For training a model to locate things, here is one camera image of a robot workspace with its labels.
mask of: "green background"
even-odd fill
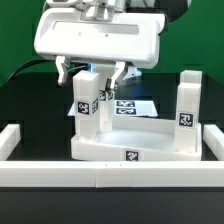
[[[43,0],[1,1],[0,86],[21,64],[39,59],[33,42]],[[161,36],[160,63],[145,73],[201,70],[224,84],[224,1],[192,0],[188,12]],[[53,63],[24,72],[56,71]]]

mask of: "white block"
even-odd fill
[[[216,125],[204,125],[203,140],[208,146],[216,145],[216,141],[223,136],[223,132]]]
[[[178,87],[174,139],[176,151],[196,151],[200,94],[201,84],[183,82]]]
[[[94,139],[99,131],[99,74],[81,71],[73,78],[76,134]]]
[[[218,160],[224,161],[224,134],[216,125],[205,125],[203,140]]]
[[[0,160],[6,160],[13,149],[19,143],[20,126],[19,124],[9,124],[0,134]]]
[[[114,65],[94,64],[94,72],[100,74],[100,131],[111,132],[114,108],[114,92],[106,92],[107,78],[111,78],[115,73]]]
[[[132,169],[122,169],[117,162],[96,170],[96,187],[132,187]]]
[[[180,73],[180,83],[197,83],[200,84],[202,71],[185,70]]]

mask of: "white platform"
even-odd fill
[[[133,161],[201,160],[201,125],[198,125],[196,152],[174,150],[175,121],[115,116],[113,131],[98,133],[93,141],[72,138],[72,157],[88,161],[129,161],[128,153],[137,153]]]

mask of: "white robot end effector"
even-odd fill
[[[166,17],[125,13],[132,2],[47,0],[51,9],[41,18],[34,46],[44,58],[56,61],[59,85],[66,81],[70,62],[116,64],[115,74],[106,83],[107,91],[114,89],[128,67],[150,69],[157,64],[159,34]],[[155,0],[147,2],[152,5]]]

